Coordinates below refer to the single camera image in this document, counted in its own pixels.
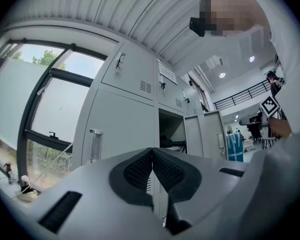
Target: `metal locker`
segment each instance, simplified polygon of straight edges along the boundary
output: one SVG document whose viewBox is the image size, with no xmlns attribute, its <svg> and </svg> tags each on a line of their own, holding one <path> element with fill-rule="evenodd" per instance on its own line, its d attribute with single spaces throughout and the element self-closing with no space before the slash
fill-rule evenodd
<svg viewBox="0 0 300 240">
<path fill-rule="evenodd" d="M 183 80 L 180 81 L 180 87 L 183 90 L 182 106 L 184 107 L 184 112 L 189 116 L 202 115 L 203 110 L 199 94 Z"/>
<path fill-rule="evenodd" d="M 176 81 L 178 83 L 175 84 L 165 76 L 160 76 L 159 73 L 159 62 L 156 63 L 157 70 L 157 81 L 158 83 L 158 102 L 162 105 L 165 105 L 169 108 L 175 109 L 177 111 L 185 113 L 185 106 L 183 103 L 184 97 L 182 92 L 182 87 L 180 86 L 181 81 L 183 81 L 180 77 L 176 76 Z"/>
<path fill-rule="evenodd" d="M 188 154 L 227 159 L 228 145 L 218 110 L 184 118 Z"/>
<path fill-rule="evenodd" d="M 152 56 L 136 44 L 125 42 L 107 69 L 102 83 L 153 101 Z"/>
<path fill-rule="evenodd" d="M 204 152 L 198 116 L 194 115 L 185 117 L 184 128 L 186 136 L 187 153 L 190 155 L 203 157 Z"/>
<path fill-rule="evenodd" d="M 92 155 L 93 132 L 102 133 L 100 159 L 110 158 L 155 144 L 153 106 L 99 89 L 84 134 L 82 165 Z"/>
</svg>

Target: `air vent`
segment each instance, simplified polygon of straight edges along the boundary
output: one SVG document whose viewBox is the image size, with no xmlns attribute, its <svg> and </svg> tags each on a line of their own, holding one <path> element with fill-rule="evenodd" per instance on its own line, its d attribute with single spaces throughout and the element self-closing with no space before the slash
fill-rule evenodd
<svg viewBox="0 0 300 240">
<path fill-rule="evenodd" d="M 39 224 L 47 230 L 57 233 L 81 197 L 82 194 L 78 192 L 68 191 L 39 221 Z"/>
<path fill-rule="evenodd" d="M 233 175 L 233 176 L 237 176 L 237 177 L 242 177 L 244 175 L 244 171 L 242 170 L 236 170 L 236 169 L 232 169 L 232 168 L 227 168 L 227 167 L 222 167 L 219 172 L 225 173 L 225 174 L 229 174 L 229 175 Z"/>
<path fill-rule="evenodd" d="M 146 191 L 151 191 L 151 177 L 148 178 L 148 182 L 146 184 Z"/>
<path fill-rule="evenodd" d="M 178 107 L 182 108 L 182 103 L 181 103 L 181 100 L 180 100 L 180 99 L 175 98 L 175 104 L 176 104 Z"/>
<path fill-rule="evenodd" d="M 152 92 L 151 84 L 141 81 L 140 82 L 140 90 L 150 94 Z"/>
</svg>

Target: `bottle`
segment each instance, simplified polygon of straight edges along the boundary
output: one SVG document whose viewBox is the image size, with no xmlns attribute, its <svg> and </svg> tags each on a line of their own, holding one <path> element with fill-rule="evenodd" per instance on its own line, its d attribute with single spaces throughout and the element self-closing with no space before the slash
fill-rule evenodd
<svg viewBox="0 0 300 240">
<path fill-rule="evenodd" d="M 6 176 L 8 177 L 9 184 L 12 184 L 12 179 L 11 179 L 11 174 L 12 174 L 11 163 L 10 162 L 6 162 L 3 167 L 5 167 L 5 173 L 6 173 Z"/>
</svg>

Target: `window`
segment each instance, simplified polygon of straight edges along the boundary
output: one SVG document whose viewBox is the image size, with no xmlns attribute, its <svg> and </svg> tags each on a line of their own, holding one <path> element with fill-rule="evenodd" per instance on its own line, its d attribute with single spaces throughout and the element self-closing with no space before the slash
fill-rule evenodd
<svg viewBox="0 0 300 240">
<path fill-rule="evenodd" d="M 59 140 L 73 142 L 88 91 L 86 86 L 52 78 L 41 95 L 31 130 L 45 136 L 54 132 Z"/>
<path fill-rule="evenodd" d="M 10 162 L 16 172 L 19 127 L 29 96 L 46 68 L 63 50 L 15 43 L 1 50 L 0 56 L 5 59 L 0 64 L 0 165 Z M 45 56 L 45 51 L 52 51 L 50 57 Z M 33 58 L 38 58 L 37 63 L 33 63 Z"/>
<path fill-rule="evenodd" d="M 1 47 L 0 166 L 10 162 L 13 172 L 28 174 L 34 187 L 43 189 L 70 173 L 72 147 L 48 167 L 74 141 L 89 87 L 106 58 L 75 44 L 40 40 L 15 40 Z M 18 164 L 19 172 L 17 156 L 26 161 Z"/>
<path fill-rule="evenodd" d="M 26 43 L 13 54 L 12 58 L 48 67 L 62 51 L 60 48 Z"/>
<path fill-rule="evenodd" d="M 62 151 L 28 139 L 26 165 L 30 182 L 34 183 L 43 173 L 34 184 L 42 189 L 48 189 L 60 179 L 67 176 L 71 171 L 71 153 L 63 153 L 63 155 L 52 164 L 61 153 Z"/>
<path fill-rule="evenodd" d="M 59 69 L 95 79 L 103 63 L 104 61 L 99 58 L 85 55 L 79 52 L 73 52 L 59 66 Z"/>
<path fill-rule="evenodd" d="M 210 110 L 210 108 L 209 108 L 209 104 L 208 104 L 205 92 L 201 89 L 201 87 L 199 85 L 197 85 L 197 83 L 191 77 L 190 77 L 190 81 L 192 83 L 193 90 L 195 90 L 199 94 L 200 101 L 203 103 L 203 105 L 205 107 L 205 109 L 203 109 L 203 110 L 205 112 L 208 112 Z"/>
<path fill-rule="evenodd" d="M 11 163 L 12 172 L 17 174 L 17 152 L 0 140 L 0 166 L 3 167 L 7 162 Z"/>
</svg>

